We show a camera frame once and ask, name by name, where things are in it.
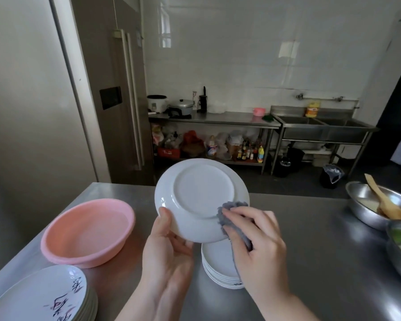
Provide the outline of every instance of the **double sink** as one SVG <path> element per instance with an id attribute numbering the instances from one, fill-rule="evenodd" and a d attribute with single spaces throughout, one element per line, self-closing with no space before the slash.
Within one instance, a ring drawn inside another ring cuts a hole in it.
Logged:
<path id="1" fill-rule="evenodd" d="M 284 140 L 335 143 L 364 142 L 367 133 L 378 129 L 353 118 L 308 118 L 272 114 L 284 128 Z"/>

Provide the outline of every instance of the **white rice cooker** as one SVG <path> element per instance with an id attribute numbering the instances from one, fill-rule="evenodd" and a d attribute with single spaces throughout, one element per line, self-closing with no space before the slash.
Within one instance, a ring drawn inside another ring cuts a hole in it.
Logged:
<path id="1" fill-rule="evenodd" d="M 163 95 L 147 96 L 148 108 L 157 113 L 163 113 L 168 106 L 168 98 Z"/>
<path id="2" fill-rule="evenodd" d="M 187 116 L 193 111 L 193 100 L 180 99 L 168 105 L 170 116 Z"/>

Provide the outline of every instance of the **pink plastic basin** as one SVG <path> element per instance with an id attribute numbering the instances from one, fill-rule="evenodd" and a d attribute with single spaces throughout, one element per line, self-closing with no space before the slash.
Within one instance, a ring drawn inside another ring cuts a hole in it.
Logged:
<path id="1" fill-rule="evenodd" d="M 119 253 L 134 225 L 134 210 L 127 203 L 95 199 L 52 221 L 43 234 L 41 251 L 55 264 L 96 267 Z"/>
<path id="2" fill-rule="evenodd" d="M 266 108 L 254 108 L 253 115 L 263 117 L 266 114 Z"/>

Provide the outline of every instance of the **metal countertop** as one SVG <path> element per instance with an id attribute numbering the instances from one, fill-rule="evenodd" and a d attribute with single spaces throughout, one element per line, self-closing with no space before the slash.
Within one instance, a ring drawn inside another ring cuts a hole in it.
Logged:
<path id="1" fill-rule="evenodd" d="M 136 288 L 141 254 L 156 209 L 154 187 L 93 183 L 65 210 L 97 198 L 117 198 L 136 213 L 136 226 L 111 261 L 83 270 L 99 297 L 96 321 L 113 321 Z M 385 250 L 385 234 L 358 221 L 345 199 L 250 194 L 251 205 L 273 210 L 288 248 L 294 294 L 322 320 L 401 321 L 401 277 Z M 0 295 L 23 277 L 52 265 L 37 235 L 0 271 Z M 262 320 L 246 290 L 229 290 L 208 278 L 195 246 L 192 284 L 181 320 Z"/>
<path id="2" fill-rule="evenodd" d="M 184 123 L 216 123 L 222 125 L 244 125 L 252 126 L 257 128 L 269 128 L 278 129 L 281 124 L 278 121 L 272 121 L 270 123 L 264 121 L 261 117 L 256 117 L 252 113 L 237 113 L 237 112 L 225 112 L 223 114 L 211 114 L 211 113 L 197 113 L 193 110 L 192 118 L 180 119 L 170 118 L 168 114 L 155 114 L 149 115 L 150 122 L 156 121 L 178 121 Z"/>

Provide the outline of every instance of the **person's left hand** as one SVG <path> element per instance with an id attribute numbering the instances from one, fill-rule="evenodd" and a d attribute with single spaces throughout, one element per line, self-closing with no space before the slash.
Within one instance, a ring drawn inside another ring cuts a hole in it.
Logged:
<path id="1" fill-rule="evenodd" d="M 170 210 L 161 207 L 159 213 L 144 247 L 140 283 L 153 286 L 156 292 L 184 297 L 193 274 L 193 242 L 170 231 Z"/>

